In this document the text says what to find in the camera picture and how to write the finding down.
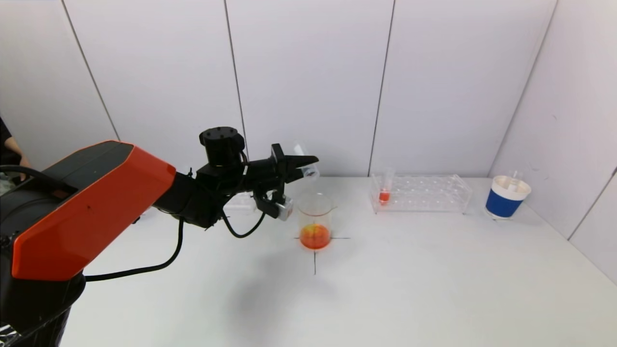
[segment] black cable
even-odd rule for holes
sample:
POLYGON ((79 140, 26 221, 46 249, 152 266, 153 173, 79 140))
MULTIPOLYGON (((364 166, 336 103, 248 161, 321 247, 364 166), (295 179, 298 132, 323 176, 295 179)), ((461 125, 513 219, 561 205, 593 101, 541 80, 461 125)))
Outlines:
POLYGON ((233 228, 231 227, 230 221, 227 219, 227 216, 225 215, 225 212, 223 211, 223 221, 225 222, 225 225, 227 225, 227 229, 229 229, 230 233, 237 237, 237 238, 245 238, 247 236, 249 236, 250 234, 252 234, 255 230, 257 230, 257 228, 259 227, 259 225, 262 223, 263 218, 266 216, 266 212, 262 213, 262 216, 259 217, 259 220, 257 221, 257 224, 255 224, 255 226, 253 227, 253 229, 250 229, 247 233, 244 233, 242 235, 236 233, 233 228))
POLYGON ((66 188, 70 188, 62 181, 58 181, 55 178, 47 176, 46 174, 37 171, 35 169, 31 169, 29 167, 21 166, 21 165, 0 165, 0 172, 18 172, 20 174, 26 174, 28 176, 36 177, 41 180, 44 180, 46 183, 58 188, 65 190, 66 188))
POLYGON ((159 264, 155 266, 148 266, 148 267, 140 267, 138 269, 114 272, 111 274, 86 276, 86 282, 111 280, 113 278, 143 274, 145 272, 152 272, 152 271, 156 271, 156 270, 160 270, 160 269, 164 269, 168 267, 174 260, 176 260, 176 257, 178 257, 178 254, 180 253, 180 248, 182 248, 183 229, 184 229, 184 218, 180 217, 180 222, 178 223, 178 246, 176 246, 176 250, 173 252, 172 257, 169 258, 169 260, 164 262, 163 264, 159 264))

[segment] glass beaker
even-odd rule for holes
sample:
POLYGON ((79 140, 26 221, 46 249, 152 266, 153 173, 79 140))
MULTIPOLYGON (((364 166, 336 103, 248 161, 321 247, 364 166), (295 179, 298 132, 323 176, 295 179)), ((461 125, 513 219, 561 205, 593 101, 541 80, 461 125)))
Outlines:
POLYGON ((332 210, 334 201, 323 193, 304 193, 297 202, 300 212, 300 242, 308 249, 321 249, 332 237, 332 210))

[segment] orange liquid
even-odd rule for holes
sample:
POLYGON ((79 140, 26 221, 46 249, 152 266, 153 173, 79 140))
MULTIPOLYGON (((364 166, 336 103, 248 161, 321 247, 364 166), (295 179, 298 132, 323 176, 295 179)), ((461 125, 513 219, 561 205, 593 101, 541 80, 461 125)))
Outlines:
POLYGON ((381 203, 382 205, 386 205, 388 201, 390 201, 390 192, 389 191, 379 192, 379 203, 381 203))
POLYGON ((309 224, 300 230, 300 242, 308 249, 321 249, 330 243, 330 231, 321 224, 309 224))

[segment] blue and white cup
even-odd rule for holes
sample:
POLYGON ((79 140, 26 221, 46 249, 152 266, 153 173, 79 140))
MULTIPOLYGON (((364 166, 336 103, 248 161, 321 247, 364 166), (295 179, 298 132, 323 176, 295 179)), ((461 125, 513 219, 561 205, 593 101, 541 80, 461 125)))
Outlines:
POLYGON ((527 183, 518 180, 514 185, 511 177, 496 176, 486 201, 486 212, 493 219, 509 219, 530 193, 527 183))

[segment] person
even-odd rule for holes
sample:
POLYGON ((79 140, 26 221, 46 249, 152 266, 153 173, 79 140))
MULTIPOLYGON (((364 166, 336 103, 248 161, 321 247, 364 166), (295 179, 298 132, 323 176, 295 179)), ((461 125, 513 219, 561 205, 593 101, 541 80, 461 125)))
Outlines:
MULTIPOLYGON (((28 158, 23 154, 22 149, 19 148, 17 141, 10 134, 9 129, 4 125, 4 121, 0 118, 0 140, 1 140, 1 156, 0 156, 0 164, 1 165, 21 165, 25 167, 31 167, 28 158)), ((26 179, 26 175, 24 173, 20 174, 20 179, 23 181, 26 179)))

